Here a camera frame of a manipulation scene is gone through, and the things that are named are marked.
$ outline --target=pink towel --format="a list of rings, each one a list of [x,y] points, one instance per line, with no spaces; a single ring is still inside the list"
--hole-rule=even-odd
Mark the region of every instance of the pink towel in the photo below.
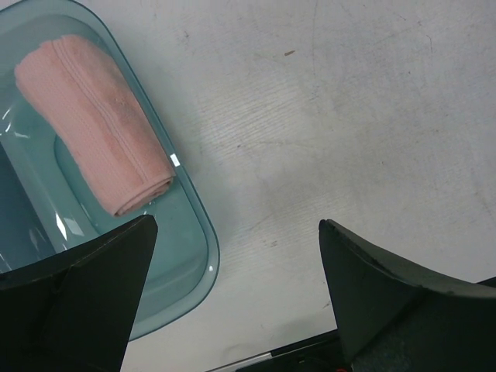
[[[124,215],[168,189],[167,156],[114,60],[96,45],[76,35],[46,41],[15,78],[108,213]]]

